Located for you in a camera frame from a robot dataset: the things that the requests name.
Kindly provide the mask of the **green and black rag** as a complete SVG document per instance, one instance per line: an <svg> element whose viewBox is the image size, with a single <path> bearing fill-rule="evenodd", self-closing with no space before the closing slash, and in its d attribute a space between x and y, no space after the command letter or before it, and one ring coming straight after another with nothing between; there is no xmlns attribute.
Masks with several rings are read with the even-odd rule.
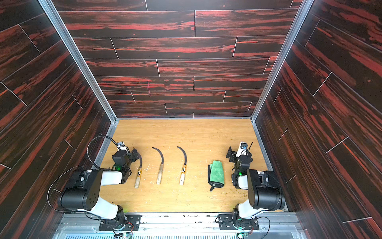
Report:
<svg viewBox="0 0 382 239"><path fill-rule="evenodd" d="M222 162L214 160L212 164L208 165L208 183L210 185L210 191L212 192L215 188L224 187L224 181Z"/></svg>

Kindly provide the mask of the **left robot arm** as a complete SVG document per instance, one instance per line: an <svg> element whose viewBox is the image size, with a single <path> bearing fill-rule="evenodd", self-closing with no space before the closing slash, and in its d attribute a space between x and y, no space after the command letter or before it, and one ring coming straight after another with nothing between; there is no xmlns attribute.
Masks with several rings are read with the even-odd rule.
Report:
<svg viewBox="0 0 382 239"><path fill-rule="evenodd" d="M131 163L139 160L141 155L136 149L132 152L119 150L113 156L112 169L93 169L75 171L58 199L58 206L75 212L90 213L101 221L100 229L122 231L134 222L130 222L122 206L115 205L100 196L100 188L108 185L124 184L131 175Z"/></svg>

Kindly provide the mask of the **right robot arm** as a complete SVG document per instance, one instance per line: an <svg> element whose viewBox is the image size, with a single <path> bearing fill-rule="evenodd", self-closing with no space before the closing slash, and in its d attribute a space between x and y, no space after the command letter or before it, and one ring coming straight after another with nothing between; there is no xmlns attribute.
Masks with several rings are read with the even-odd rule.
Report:
<svg viewBox="0 0 382 239"><path fill-rule="evenodd" d="M227 152L226 158L234 163L232 184L236 189L247 190L248 199L237 204L231 214L219 216L222 230L258 230L260 214L285 207L285 198L275 173L250 169L253 161L250 148L241 142L237 151L230 148Z"/></svg>

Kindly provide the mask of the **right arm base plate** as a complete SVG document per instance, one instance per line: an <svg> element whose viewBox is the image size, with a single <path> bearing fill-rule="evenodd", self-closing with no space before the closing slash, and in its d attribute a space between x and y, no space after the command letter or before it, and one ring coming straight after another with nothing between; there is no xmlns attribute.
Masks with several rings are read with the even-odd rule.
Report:
<svg viewBox="0 0 382 239"><path fill-rule="evenodd" d="M243 219L233 214L219 214L215 222L220 230L259 230L257 220Z"/></svg>

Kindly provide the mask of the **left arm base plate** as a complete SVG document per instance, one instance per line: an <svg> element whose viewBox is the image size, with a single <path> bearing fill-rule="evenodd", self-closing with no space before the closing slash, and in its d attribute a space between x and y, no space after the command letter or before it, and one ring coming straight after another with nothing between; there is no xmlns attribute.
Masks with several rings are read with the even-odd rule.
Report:
<svg viewBox="0 0 382 239"><path fill-rule="evenodd" d="M101 220L99 231L138 231L142 216L139 214L124 214L122 219Z"/></svg>

